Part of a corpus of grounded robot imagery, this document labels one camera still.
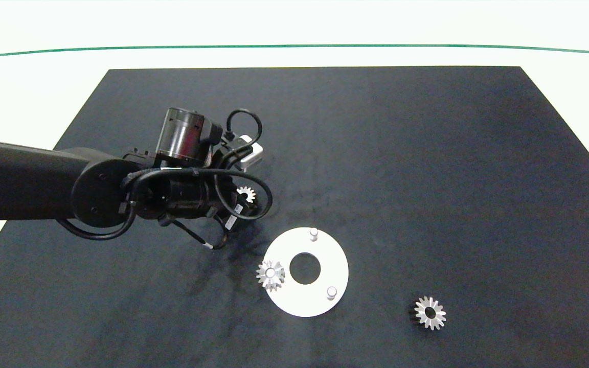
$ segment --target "silver gear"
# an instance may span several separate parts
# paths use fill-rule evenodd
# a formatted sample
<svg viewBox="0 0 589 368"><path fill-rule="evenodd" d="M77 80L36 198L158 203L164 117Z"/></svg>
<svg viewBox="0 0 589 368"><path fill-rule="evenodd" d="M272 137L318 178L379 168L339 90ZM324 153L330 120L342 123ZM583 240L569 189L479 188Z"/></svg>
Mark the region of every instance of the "silver gear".
<svg viewBox="0 0 589 368"><path fill-rule="evenodd" d="M253 203L256 199L256 192L250 187L239 187L238 188L239 195L247 195L247 202Z"/></svg>
<svg viewBox="0 0 589 368"><path fill-rule="evenodd" d="M262 261L256 273L258 282L262 283L262 287L267 291L276 290L285 282L285 268L281 266L281 262Z"/></svg>
<svg viewBox="0 0 589 368"><path fill-rule="evenodd" d="M438 305L438 301L433 300L433 298L428 298L424 296L424 299L419 298L419 302L415 302L418 306L415 308L415 312L418 312L415 316L419 318L419 323L424 324L424 328L431 328L433 329L440 329L440 326L444 326L442 321L446 321L447 319L444 317L447 312L442 311L442 306ZM433 318L429 317L426 314L426 308L432 308L435 312L435 316Z"/></svg>

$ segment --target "white floor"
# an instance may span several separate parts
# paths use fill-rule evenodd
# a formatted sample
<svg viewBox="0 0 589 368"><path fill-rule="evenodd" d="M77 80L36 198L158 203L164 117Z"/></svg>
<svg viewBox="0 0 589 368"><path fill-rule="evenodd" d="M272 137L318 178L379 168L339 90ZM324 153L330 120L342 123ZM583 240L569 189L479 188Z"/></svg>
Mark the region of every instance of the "white floor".
<svg viewBox="0 0 589 368"><path fill-rule="evenodd" d="M165 22L166 15L173 18ZM589 2L0 2L0 53L320 43L589 50ZM154 49L0 56L0 111L6 113L5 119L0 118L0 142L52 149L109 69L365 65L519 65L589 151L589 54L437 47Z"/></svg>

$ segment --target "black cable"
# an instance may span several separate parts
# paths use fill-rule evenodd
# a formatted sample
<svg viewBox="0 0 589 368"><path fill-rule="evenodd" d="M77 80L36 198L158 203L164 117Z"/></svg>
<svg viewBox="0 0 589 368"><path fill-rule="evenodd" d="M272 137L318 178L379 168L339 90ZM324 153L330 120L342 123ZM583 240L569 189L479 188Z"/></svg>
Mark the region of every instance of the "black cable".
<svg viewBox="0 0 589 368"><path fill-rule="evenodd" d="M88 231L82 230L81 228L77 228L74 224L69 222L67 219L56 219L59 224L61 224L67 231L70 231L73 235L79 236L84 239L88 240L110 240L115 239L119 235L126 233L126 231L131 227L133 221L135 220L135 202L129 203L129 211L128 216L124 220L121 228L118 228L116 231L112 231L111 233L105 234L98 234L98 233L90 233Z"/></svg>
<svg viewBox="0 0 589 368"><path fill-rule="evenodd" d="M229 157L237 154L239 151L242 151L245 148L251 147L252 144L254 144L255 142L257 142L260 139L260 136L262 135L262 122L260 121L260 118L258 117L258 115L256 115L254 112L251 112L247 109L236 109L234 111L231 112L231 114L229 114L229 117L226 119L226 132L227 133L231 133L231 119L233 118L233 116L235 114L239 114L239 113L244 113L244 114L248 114L251 117L253 117L254 121L256 122L256 126L258 128L258 131L256 132L256 136L250 140L249 142L247 142L246 144L243 144L235 149L230 150L229 152L227 152L224 156L222 156L222 159L220 159L220 161L217 164L217 168L222 168L222 165L224 165L224 163L226 163L226 160L229 159Z"/></svg>
<svg viewBox="0 0 589 368"><path fill-rule="evenodd" d="M140 194L140 188L142 188L147 181L150 179L154 179L156 177L167 177L172 175L187 175L187 176L199 176L199 175L229 175L229 176L236 176L236 177L243 177L245 179L251 180L258 184L264 191L267 196L267 201L265 203L265 207L258 215L247 216L241 215L236 212L229 203L224 199L222 196L222 190L220 189L219 185L215 186L215 191L217 192L217 196L219 196L219 200L222 203L222 206L226 208L227 211L231 212L232 215L238 217L239 219L244 220L257 220L260 217L263 217L269 211L271 207L271 203L273 201L273 197L271 195L271 190L267 184L260 180L259 178L247 174L245 172L237 172L234 170L223 170L223 169L199 169L199 168L170 168L170 169L154 169L150 172L140 175L138 178L135 179L133 182L133 186L131 187L131 191L129 193L129 199L132 201L138 201L138 195Z"/></svg>

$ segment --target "green line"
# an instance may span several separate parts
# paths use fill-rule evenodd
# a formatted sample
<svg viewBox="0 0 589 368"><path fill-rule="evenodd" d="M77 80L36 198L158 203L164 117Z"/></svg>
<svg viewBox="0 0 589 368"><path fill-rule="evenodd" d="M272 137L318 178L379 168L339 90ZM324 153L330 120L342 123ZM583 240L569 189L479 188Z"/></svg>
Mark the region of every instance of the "green line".
<svg viewBox="0 0 589 368"><path fill-rule="evenodd" d="M321 47L462 47L471 49L514 49L536 51L577 52L589 54L589 50L555 49L552 47L505 46L500 44L202 44L202 45L168 45L168 46L110 46L110 47L75 47L72 49L47 49L33 51L3 52L0 56L42 54L45 52L98 51L98 50L148 50L148 49L296 49Z"/></svg>

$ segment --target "gear teeth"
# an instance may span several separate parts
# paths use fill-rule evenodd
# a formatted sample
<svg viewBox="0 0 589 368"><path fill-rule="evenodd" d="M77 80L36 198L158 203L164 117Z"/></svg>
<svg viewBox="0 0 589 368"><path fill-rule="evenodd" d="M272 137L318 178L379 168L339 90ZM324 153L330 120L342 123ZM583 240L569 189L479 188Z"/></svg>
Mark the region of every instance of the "gear teeth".
<svg viewBox="0 0 589 368"><path fill-rule="evenodd" d="M247 202L253 203L256 199L256 192L250 187L239 187L238 188L239 195L247 195Z"/></svg>
<svg viewBox="0 0 589 368"><path fill-rule="evenodd" d="M446 321L446 317L444 317L447 312L442 310L443 306L439 305L439 301L433 300L432 296L424 296L424 298L419 298L418 302L415 302L417 306L413 310L417 312L415 317L419 319L419 324L424 325L424 328L430 329L431 331L439 330L440 326L444 326L444 322ZM426 315L426 308L432 308L435 311L435 317L429 318Z"/></svg>
<svg viewBox="0 0 589 368"><path fill-rule="evenodd" d="M274 263L274 261L263 261L260 263L259 268L256 270L256 278L259 279L259 284L262 284L267 291L277 291L285 282L285 269L280 262ZM267 271L272 270L274 275L271 277L267 276Z"/></svg>

